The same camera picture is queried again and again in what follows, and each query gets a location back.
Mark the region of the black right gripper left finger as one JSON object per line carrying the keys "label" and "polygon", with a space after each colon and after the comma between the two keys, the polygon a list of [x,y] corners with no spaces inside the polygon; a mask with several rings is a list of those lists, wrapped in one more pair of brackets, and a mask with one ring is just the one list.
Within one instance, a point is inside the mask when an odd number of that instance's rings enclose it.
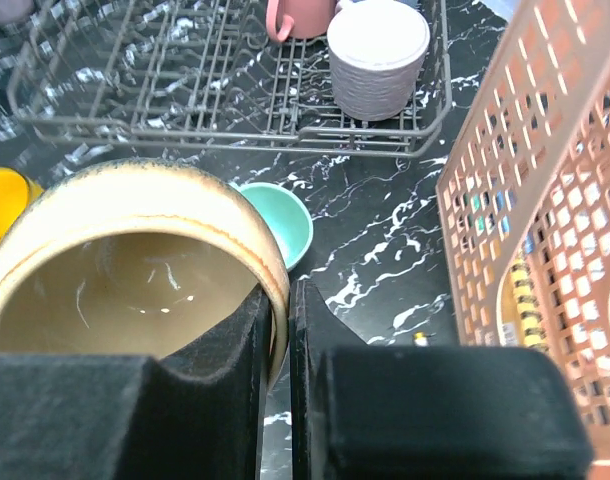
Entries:
{"label": "black right gripper left finger", "polygon": [[0,479],[255,479],[271,306],[167,358],[0,354]]}

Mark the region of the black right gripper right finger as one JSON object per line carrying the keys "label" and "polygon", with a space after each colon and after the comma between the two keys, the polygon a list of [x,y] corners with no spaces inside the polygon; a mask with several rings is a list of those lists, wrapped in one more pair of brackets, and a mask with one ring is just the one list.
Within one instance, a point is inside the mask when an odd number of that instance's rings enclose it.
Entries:
{"label": "black right gripper right finger", "polygon": [[314,283],[290,288],[297,479],[584,479],[589,436],[558,368],[520,347],[370,346]]}

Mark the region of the tan brown mug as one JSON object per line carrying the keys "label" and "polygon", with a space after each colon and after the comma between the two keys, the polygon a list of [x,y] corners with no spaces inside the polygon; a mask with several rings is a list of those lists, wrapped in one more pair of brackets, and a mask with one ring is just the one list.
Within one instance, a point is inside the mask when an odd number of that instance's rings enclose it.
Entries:
{"label": "tan brown mug", "polygon": [[104,162],[47,189],[0,241],[0,352],[163,358],[255,287],[272,309],[275,382],[288,345],[289,279],[256,208],[191,166]]}

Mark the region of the lilac ceramic mug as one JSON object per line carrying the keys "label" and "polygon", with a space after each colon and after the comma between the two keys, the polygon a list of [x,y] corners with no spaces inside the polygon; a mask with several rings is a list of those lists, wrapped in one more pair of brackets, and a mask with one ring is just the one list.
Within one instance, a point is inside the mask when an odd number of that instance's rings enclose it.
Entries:
{"label": "lilac ceramic mug", "polygon": [[431,33],[401,1],[340,1],[327,30],[333,98],[361,121],[382,121],[411,99]]}

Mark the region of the pink mug white inside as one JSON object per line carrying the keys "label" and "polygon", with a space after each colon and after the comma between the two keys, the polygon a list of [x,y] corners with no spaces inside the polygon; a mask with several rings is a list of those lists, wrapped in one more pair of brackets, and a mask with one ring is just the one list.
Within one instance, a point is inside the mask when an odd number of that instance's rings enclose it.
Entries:
{"label": "pink mug white inside", "polygon": [[265,26],[277,43],[288,38],[312,39],[323,35],[334,17],[335,0],[268,0]]}

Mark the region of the white yellow marker pen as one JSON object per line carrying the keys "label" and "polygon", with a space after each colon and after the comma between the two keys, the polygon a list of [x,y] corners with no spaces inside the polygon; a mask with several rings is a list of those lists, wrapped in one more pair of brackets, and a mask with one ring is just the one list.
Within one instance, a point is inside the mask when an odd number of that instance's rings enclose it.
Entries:
{"label": "white yellow marker pen", "polygon": [[427,347],[429,345],[428,337],[423,332],[414,334],[414,344],[418,347]]}

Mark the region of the teal green cup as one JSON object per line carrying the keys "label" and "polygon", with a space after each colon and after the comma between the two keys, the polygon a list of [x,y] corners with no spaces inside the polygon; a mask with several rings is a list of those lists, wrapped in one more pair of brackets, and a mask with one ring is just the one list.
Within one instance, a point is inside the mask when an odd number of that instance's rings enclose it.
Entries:
{"label": "teal green cup", "polygon": [[269,226],[284,263],[291,272],[309,250],[313,220],[304,203],[290,190],[267,182],[229,185],[241,193]]}

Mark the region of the yellow mug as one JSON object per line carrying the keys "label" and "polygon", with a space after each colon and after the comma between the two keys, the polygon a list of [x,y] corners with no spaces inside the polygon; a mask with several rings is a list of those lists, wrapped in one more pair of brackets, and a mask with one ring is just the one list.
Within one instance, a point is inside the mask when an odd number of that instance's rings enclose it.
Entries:
{"label": "yellow mug", "polygon": [[0,167],[0,241],[43,188],[16,170]]}

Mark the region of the peach plastic file organizer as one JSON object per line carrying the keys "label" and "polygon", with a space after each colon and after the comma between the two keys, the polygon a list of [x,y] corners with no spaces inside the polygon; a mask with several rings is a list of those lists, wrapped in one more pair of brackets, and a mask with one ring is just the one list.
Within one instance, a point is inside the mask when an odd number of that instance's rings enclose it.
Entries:
{"label": "peach plastic file organizer", "polygon": [[524,1],[437,183],[459,337],[564,372],[610,465],[610,1]]}

